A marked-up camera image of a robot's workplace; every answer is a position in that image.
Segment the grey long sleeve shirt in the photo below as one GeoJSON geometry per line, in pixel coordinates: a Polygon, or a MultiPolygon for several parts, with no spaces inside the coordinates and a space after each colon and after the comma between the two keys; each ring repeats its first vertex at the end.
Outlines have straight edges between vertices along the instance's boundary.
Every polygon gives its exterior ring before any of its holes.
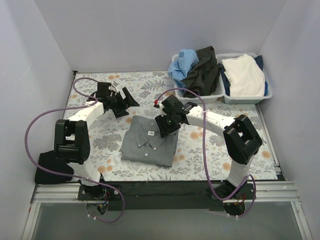
{"type": "Polygon", "coordinates": [[[135,115],[125,132],[121,159],[160,167],[171,167],[176,154],[179,132],[161,137],[154,119],[135,115]]]}

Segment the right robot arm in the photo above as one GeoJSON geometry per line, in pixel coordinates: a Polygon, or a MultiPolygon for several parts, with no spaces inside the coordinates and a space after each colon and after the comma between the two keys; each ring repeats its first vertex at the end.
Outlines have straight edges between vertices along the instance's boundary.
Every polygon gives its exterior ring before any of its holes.
{"type": "Polygon", "coordinates": [[[238,117],[223,116],[204,109],[193,102],[183,104],[174,95],[162,102],[154,101],[160,110],[155,121],[162,138],[178,131],[182,124],[203,128],[225,141],[227,152],[232,159],[230,172],[226,179],[226,192],[232,199],[237,199],[245,192],[245,178],[254,156],[263,144],[251,120],[246,115],[238,117]]]}

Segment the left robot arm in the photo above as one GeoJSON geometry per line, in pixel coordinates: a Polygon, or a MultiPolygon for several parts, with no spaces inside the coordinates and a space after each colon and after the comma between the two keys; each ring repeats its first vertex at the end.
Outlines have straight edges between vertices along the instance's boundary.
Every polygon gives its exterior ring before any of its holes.
{"type": "Polygon", "coordinates": [[[96,92],[89,96],[86,105],[68,119],[60,119],[55,124],[54,154],[73,169],[79,182],[89,188],[95,200],[106,196],[106,187],[101,184],[102,174],[89,160],[91,145],[89,127],[105,112],[111,110],[116,118],[127,116],[130,107],[138,107],[126,87],[124,95],[109,82],[98,82],[96,92]]]}

